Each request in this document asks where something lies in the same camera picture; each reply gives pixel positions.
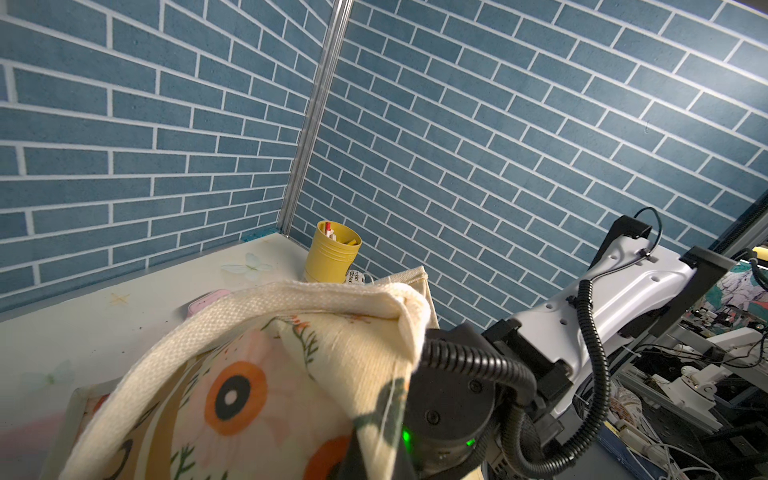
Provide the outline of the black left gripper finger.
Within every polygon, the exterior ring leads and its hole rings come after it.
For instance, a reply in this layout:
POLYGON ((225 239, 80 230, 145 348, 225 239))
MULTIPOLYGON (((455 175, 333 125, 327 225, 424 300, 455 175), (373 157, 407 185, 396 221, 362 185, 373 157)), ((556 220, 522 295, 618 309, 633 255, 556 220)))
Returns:
POLYGON ((345 457, 335 469, 336 480, 367 480, 367 472, 356 432, 351 435, 345 457))

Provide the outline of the floral cream canvas bag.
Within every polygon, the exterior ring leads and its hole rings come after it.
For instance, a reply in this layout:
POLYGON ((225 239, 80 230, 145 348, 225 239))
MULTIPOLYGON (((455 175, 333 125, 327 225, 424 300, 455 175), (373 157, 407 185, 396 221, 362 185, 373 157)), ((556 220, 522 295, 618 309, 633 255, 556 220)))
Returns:
POLYGON ((368 479, 393 479, 410 380, 436 323, 420 267, 372 284, 232 293, 143 355, 44 474, 335 479, 356 432, 368 479))

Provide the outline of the pink pencil case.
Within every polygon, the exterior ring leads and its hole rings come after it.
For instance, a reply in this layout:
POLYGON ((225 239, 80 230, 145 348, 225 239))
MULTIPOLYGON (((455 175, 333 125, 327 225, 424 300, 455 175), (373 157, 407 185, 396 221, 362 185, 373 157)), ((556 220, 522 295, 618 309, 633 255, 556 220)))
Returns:
POLYGON ((227 297, 230 294, 231 294, 231 291, 229 290, 219 289, 219 290, 211 291, 205 295, 202 295, 194 299, 187 305, 186 318, 191 318, 195 316, 197 313, 210 307, 217 301, 227 297))

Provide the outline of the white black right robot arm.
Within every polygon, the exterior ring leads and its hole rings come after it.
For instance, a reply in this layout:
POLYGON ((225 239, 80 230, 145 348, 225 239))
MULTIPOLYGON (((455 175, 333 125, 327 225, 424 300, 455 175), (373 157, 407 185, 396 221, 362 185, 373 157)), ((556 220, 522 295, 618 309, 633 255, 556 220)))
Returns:
POLYGON ((597 438, 615 353, 661 334, 733 266, 709 249, 677 254, 635 216, 611 226, 589 269, 561 292, 483 332, 430 330, 411 381, 399 479, 550 479, 597 438))

